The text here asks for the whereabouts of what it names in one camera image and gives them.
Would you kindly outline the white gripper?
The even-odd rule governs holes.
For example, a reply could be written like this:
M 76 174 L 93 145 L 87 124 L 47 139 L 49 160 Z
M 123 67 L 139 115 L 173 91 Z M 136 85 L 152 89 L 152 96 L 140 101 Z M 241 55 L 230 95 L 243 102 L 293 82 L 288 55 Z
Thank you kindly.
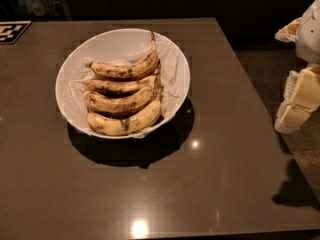
M 299 58 L 320 63 L 320 0 L 314 0 L 301 18 L 278 30 L 275 39 L 285 43 L 295 41 Z M 300 72 L 291 71 L 283 97 L 274 128 L 281 134 L 292 134 L 320 107 L 320 65 L 309 65 Z

